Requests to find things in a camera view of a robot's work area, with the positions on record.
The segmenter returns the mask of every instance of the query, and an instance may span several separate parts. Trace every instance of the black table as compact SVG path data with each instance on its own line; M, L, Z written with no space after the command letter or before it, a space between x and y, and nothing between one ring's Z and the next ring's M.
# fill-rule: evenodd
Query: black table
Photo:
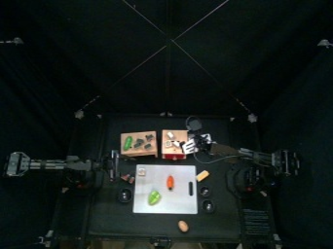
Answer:
M106 116L102 120L95 117L78 124L78 130L71 143L71 154L82 158L99 158L106 152L119 150L119 135L124 132L139 132L155 130L161 146L163 129L186 129L187 117L149 117L149 116ZM254 124L246 118L230 121L229 118L202 118L203 133L211 135L213 141L258 150L258 136ZM203 198L198 196L198 214L134 214L132 201L120 203L118 191L123 187L134 189L134 185L118 180L111 183L107 174L102 189L95 193L90 212L78 211L90 202L84 196L71 195L66 197L63 204L63 219L59 226L63 236L78 236L82 234L82 225L86 225L86 237L88 239L134 239L147 240L153 237L167 237L173 241L187 242L238 242L241 240L239 203L238 199L226 188L226 172L231 164L223 160L214 163L199 163L193 155L186 160L163 160L161 155L138 157L137 161L120 160L119 171L135 170L137 164L189 164L197 166L197 173L202 170L210 172L210 177L198 183L198 190L203 185L210 186L213 194L209 199L214 202L213 214L205 213L201 208ZM207 154L197 155L201 161L211 161ZM189 224L190 231L183 233L178 229L178 221Z

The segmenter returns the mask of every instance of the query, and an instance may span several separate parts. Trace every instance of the green pepper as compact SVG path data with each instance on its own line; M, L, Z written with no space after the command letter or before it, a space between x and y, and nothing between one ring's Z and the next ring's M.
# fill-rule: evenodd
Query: green pepper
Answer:
M131 141L132 141L132 137L127 136L124 139L124 144L123 144L123 150L127 151L131 147Z
M149 196L150 205L157 204L161 198L162 198L161 193L158 191L151 191L150 196Z

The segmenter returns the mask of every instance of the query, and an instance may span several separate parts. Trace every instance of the black tent wall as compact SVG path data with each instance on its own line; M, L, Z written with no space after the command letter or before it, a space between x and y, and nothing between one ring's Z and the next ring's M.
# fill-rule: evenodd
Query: black tent wall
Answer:
M1 159L63 158L74 112L96 96L86 114L250 110L262 149L305 158L276 196L281 234L332 247L332 52L316 46L332 10L332 1L3 1L0 40L24 45L0 45ZM3 243L46 233L54 180L1 188Z

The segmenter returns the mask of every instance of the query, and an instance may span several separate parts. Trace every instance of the black cup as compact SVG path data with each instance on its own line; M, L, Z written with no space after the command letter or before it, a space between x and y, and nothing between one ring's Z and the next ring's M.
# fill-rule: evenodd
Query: black cup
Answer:
M202 208L206 213L214 212L214 202L210 199L205 199L202 202Z
M119 202L130 202L132 198L131 189L119 190Z
M201 195L202 195L203 197L207 197L207 196L211 195L211 189L210 189L207 186L203 186L203 187L201 188L199 193L201 193Z

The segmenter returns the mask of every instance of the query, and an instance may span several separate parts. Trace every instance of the orange carrot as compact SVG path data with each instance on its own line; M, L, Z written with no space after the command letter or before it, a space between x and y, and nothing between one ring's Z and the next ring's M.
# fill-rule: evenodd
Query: orange carrot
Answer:
M171 175L167 177L166 185L167 185L169 190L171 191L174 187L174 180L173 180Z

